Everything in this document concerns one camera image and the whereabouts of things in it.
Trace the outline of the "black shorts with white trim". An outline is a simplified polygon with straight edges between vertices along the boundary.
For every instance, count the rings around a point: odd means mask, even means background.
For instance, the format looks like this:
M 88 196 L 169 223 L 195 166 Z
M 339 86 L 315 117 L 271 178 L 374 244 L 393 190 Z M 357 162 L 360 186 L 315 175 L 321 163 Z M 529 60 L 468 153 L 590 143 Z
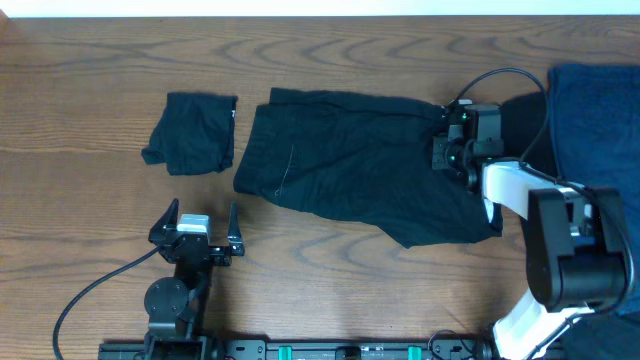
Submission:
M 292 210 L 381 229 L 405 248 L 499 237 L 451 171 L 435 171 L 439 105 L 338 91 L 274 88 L 257 107 L 234 189 Z

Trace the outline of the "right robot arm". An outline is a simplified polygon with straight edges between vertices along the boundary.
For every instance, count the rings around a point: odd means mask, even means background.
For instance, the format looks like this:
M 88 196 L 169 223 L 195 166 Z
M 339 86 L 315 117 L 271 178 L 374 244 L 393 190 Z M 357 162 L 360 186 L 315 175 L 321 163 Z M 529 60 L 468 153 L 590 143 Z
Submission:
M 542 357 L 565 331 L 615 311 L 635 268 L 622 199 L 611 187 L 553 178 L 504 154 L 494 105 L 456 105 L 434 138 L 432 167 L 454 170 L 488 216 L 506 207 L 523 222 L 528 289 L 469 353 L 474 359 Z

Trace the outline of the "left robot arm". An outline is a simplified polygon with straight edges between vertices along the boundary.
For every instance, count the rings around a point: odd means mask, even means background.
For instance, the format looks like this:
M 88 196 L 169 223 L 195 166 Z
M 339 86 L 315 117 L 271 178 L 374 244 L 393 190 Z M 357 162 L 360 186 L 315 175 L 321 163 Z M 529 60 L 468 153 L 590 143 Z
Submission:
M 149 315 L 144 360 L 220 360 L 225 346 L 203 330 L 204 315 L 216 267 L 228 267 L 234 257 L 245 254 L 237 207 L 230 206 L 226 245 L 211 243 L 207 215 L 179 215 L 173 200 L 149 231 L 148 240 L 159 255 L 175 266 L 174 274 L 155 281 L 144 297 Z

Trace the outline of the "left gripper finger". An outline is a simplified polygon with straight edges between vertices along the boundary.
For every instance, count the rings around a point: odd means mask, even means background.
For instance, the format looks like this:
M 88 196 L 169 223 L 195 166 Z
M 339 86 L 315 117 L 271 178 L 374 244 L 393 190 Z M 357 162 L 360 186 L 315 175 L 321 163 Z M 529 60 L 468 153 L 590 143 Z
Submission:
M 238 221 L 237 205 L 233 201 L 230 206 L 227 239 L 232 256 L 244 256 L 245 245 Z
M 164 214 L 149 230 L 148 241 L 154 245 L 165 242 L 167 233 L 176 230 L 178 223 L 179 200 L 174 198 Z

